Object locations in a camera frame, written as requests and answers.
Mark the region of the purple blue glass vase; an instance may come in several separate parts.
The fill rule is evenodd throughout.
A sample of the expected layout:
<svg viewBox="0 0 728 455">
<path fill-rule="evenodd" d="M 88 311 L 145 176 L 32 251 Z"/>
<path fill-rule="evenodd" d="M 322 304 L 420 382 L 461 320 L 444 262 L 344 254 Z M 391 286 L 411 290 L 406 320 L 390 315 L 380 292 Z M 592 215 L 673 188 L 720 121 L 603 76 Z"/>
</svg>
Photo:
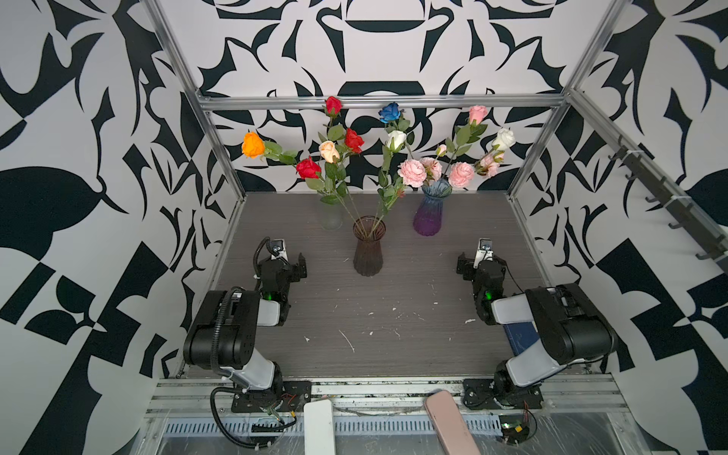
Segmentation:
<svg viewBox="0 0 728 455">
<path fill-rule="evenodd" d="M 451 194 L 452 187 L 445 178 L 423 187 L 423 199 L 413 218 L 413 228 L 418 234 L 434 236 L 440 231 L 444 202 Z"/>
</svg>

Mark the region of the dark maroon glass vase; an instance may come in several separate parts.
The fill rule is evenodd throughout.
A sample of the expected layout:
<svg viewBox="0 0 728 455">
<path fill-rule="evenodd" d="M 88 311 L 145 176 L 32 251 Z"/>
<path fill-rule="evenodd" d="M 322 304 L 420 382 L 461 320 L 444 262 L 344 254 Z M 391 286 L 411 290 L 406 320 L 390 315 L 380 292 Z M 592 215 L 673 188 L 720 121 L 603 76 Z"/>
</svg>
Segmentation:
<svg viewBox="0 0 728 455">
<path fill-rule="evenodd" d="M 384 264 L 381 241 L 386 234 L 386 225 L 373 215 L 358 218 L 353 225 L 358 243 L 354 257 L 355 271 L 364 277 L 377 275 Z"/>
</svg>

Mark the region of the pink peony flower spray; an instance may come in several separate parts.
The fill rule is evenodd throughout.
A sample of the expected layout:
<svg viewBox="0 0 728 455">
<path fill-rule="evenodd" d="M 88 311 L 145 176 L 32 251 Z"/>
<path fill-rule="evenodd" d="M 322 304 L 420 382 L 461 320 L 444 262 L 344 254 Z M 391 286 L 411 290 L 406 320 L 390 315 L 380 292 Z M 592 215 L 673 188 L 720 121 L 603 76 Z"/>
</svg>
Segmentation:
<svg viewBox="0 0 728 455">
<path fill-rule="evenodd" d="M 476 176 L 481 176 L 484 180 L 496 176 L 502 161 L 504 161 L 504 152 L 495 150 L 486 154 L 475 165 L 464 162 L 456 163 L 452 167 L 447 181 L 455 189 L 464 189 Z"/>
</svg>

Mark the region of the orange artificial rose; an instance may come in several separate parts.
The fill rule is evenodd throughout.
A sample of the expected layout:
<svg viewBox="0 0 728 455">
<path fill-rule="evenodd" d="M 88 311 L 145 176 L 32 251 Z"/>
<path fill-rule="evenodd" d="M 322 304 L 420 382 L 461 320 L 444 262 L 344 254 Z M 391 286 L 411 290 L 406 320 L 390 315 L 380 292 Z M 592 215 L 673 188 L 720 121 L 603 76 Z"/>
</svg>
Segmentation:
<svg viewBox="0 0 728 455">
<path fill-rule="evenodd" d="M 278 143 L 262 140 L 256 132 L 248 132 L 241 145 L 243 155 L 248 158 L 271 160 L 287 166 L 299 164 L 298 153 L 286 151 Z"/>
</svg>

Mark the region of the pink artificial rose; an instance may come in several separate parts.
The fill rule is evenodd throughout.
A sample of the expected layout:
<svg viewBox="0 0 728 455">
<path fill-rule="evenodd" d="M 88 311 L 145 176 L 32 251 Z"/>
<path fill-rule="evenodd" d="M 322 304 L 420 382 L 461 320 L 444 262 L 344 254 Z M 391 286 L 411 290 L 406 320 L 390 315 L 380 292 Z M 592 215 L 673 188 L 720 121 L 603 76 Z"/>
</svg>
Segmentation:
<svg viewBox="0 0 728 455">
<path fill-rule="evenodd" d="M 456 129 L 454 140 L 448 140 L 447 156 L 452 165 L 459 157 L 465 155 L 470 148 L 479 140 L 487 130 L 485 119 L 488 114 L 488 108 L 482 105 L 472 106 L 468 110 L 468 121 L 465 125 L 461 125 Z"/>
</svg>

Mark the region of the large red artificial rose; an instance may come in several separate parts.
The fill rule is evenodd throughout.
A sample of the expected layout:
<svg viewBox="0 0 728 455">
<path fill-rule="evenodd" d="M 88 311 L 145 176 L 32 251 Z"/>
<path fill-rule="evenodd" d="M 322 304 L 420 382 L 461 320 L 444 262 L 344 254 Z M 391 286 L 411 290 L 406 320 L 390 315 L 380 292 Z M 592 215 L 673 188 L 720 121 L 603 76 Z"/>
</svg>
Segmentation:
<svg viewBox="0 0 728 455">
<path fill-rule="evenodd" d="M 363 138 L 355 130 L 347 128 L 343 139 L 336 143 L 336 150 L 339 153 L 337 165 L 345 168 L 351 157 L 357 157 L 362 153 L 363 146 Z"/>
</svg>

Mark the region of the small white artificial rose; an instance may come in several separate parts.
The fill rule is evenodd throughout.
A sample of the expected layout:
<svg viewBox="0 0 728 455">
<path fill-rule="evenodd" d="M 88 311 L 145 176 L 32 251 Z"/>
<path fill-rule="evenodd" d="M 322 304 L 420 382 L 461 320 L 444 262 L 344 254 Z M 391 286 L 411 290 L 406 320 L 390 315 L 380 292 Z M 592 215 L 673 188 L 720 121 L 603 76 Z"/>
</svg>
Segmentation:
<svg viewBox="0 0 728 455">
<path fill-rule="evenodd" d="M 404 196 L 405 184 L 401 176 L 391 176 L 391 165 L 394 156 L 406 145 L 407 135 L 396 129 L 388 134 L 388 139 L 382 147 L 383 164 L 378 174 L 379 207 L 377 209 L 377 221 L 375 228 L 382 222 L 389 213 L 397 199 Z"/>
</svg>

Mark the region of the small red artificial rose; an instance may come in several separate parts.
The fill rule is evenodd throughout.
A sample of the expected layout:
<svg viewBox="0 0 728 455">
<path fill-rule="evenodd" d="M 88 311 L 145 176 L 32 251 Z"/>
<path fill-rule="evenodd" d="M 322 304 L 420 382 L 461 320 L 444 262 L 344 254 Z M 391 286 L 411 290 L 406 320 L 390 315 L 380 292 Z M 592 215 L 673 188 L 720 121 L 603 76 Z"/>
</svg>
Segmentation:
<svg viewBox="0 0 728 455">
<path fill-rule="evenodd" d="M 324 104 L 325 114 L 329 119 L 326 125 L 326 134 L 320 134 L 320 155 L 328 163 L 335 163 L 339 158 L 336 150 L 336 143 L 342 140 L 345 134 L 344 127 L 341 124 L 335 124 L 335 120 L 339 117 L 342 109 L 341 101 L 336 97 L 329 97 Z"/>
</svg>

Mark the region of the blue artificial rose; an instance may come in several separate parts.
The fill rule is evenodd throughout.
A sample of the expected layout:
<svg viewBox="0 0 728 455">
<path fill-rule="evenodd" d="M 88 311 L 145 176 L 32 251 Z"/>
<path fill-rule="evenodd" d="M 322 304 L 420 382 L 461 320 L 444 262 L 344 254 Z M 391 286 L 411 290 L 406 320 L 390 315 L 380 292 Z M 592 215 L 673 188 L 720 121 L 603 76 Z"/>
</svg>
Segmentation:
<svg viewBox="0 0 728 455">
<path fill-rule="evenodd" d="M 410 128 L 411 122 L 406 119 L 404 111 L 399 107 L 397 102 L 391 102 L 384 106 L 378 112 L 378 115 L 387 133 L 394 131 L 407 133 Z"/>
</svg>

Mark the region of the clear glass vase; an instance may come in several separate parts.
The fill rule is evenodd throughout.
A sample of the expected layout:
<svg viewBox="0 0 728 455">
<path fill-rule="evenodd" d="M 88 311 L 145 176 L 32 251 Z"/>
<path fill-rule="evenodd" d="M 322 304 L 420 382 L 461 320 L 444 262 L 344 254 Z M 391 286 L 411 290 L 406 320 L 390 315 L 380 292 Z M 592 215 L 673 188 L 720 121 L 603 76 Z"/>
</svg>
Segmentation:
<svg viewBox="0 0 728 455">
<path fill-rule="evenodd" d="M 343 224 L 343 207 L 335 195 L 322 195 L 318 203 L 318 220 L 325 231 L 337 231 Z"/>
</svg>

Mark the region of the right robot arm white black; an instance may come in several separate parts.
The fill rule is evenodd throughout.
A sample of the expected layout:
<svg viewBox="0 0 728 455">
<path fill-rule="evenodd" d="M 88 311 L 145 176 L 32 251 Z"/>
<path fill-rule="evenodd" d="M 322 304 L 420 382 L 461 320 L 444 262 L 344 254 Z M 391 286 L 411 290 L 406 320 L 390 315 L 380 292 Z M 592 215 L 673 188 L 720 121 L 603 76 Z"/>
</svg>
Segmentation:
<svg viewBox="0 0 728 455">
<path fill-rule="evenodd" d="M 572 365 L 600 362 L 616 351 L 617 335 L 578 284 L 535 287 L 506 297 L 505 263 L 480 252 L 461 254 L 456 273 L 472 284 L 476 312 L 488 325 L 528 323 L 538 339 L 501 362 L 484 400 L 521 407 L 540 384 Z"/>
</svg>

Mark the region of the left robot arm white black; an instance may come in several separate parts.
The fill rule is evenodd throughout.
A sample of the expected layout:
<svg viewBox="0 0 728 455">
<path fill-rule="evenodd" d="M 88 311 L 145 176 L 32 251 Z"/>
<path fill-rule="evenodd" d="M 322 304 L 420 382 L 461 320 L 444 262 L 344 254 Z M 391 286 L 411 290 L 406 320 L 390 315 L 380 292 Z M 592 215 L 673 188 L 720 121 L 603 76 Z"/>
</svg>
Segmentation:
<svg viewBox="0 0 728 455">
<path fill-rule="evenodd" d="M 269 449 L 286 430 L 297 425 L 296 412 L 311 399 L 312 383 L 286 381 L 281 367 L 255 347 L 257 329 L 286 322 L 291 284 L 307 277 L 305 257 L 297 263 L 287 257 L 286 241 L 265 237 L 253 254 L 255 286 L 212 290 L 191 325 L 183 344 L 187 365 L 208 370 L 222 380 L 210 392 L 212 419 L 222 435 L 237 447 Z M 249 436 L 237 436 L 223 422 L 217 407 L 219 394 L 233 398 L 234 413 L 261 411 L 271 424 L 252 424 Z"/>
</svg>

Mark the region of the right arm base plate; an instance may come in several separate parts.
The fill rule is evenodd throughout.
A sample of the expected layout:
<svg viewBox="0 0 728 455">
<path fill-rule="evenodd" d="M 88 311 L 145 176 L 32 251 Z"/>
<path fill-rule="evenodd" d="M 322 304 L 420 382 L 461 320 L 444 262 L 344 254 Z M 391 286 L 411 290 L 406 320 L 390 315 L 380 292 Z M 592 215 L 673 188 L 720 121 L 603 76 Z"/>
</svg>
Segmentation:
<svg viewBox="0 0 728 455">
<path fill-rule="evenodd" d="M 543 395 L 538 385 L 518 387 L 501 377 L 468 378 L 463 381 L 462 402 L 472 411 L 540 410 Z"/>
</svg>

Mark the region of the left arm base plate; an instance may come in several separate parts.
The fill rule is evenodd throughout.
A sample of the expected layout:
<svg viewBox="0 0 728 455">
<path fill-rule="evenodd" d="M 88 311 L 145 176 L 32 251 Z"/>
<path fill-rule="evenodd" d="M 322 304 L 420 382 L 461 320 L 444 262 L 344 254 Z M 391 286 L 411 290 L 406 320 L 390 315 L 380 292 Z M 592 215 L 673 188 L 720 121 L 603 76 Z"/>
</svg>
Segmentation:
<svg viewBox="0 0 728 455">
<path fill-rule="evenodd" d="M 233 398 L 233 413 L 300 413 L 304 405 L 311 401 L 311 381 L 283 381 L 274 383 L 264 391 L 237 392 Z"/>
</svg>

